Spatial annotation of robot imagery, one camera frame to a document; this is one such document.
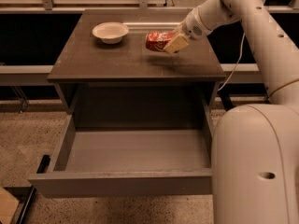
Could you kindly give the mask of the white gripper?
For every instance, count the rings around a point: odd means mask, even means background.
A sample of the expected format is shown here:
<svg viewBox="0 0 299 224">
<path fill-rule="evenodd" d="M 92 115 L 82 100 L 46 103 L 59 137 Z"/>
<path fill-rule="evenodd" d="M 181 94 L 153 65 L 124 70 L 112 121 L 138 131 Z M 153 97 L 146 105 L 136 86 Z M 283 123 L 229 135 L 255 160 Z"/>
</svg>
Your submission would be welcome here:
<svg viewBox="0 0 299 224">
<path fill-rule="evenodd" d="M 201 40 L 202 38 L 211 34 L 211 30 L 208 29 L 201 16 L 200 9 L 194 8 L 183 20 L 182 23 L 178 24 L 173 30 L 174 33 L 181 33 L 175 35 L 165 46 L 164 51 L 172 54 L 181 49 L 186 48 L 189 45 L 189 39 Z"/>
</svg>

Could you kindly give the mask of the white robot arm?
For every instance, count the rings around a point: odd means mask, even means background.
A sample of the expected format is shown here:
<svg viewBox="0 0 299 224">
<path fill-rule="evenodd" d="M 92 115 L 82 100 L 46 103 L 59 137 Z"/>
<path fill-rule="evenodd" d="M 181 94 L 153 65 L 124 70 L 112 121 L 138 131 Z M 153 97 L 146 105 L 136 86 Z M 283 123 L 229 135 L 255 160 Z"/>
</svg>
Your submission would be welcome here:
<svg viewBox="0 0 299 224">
<path fill-rule="evenodd" d="M 207 0 L 178 26 L 209 35 L 240 21 L 267 103 L 227 111 L 211 151 L 214 224 L 299 224 L 299 49 L 264 0 Z"/>
</svg>

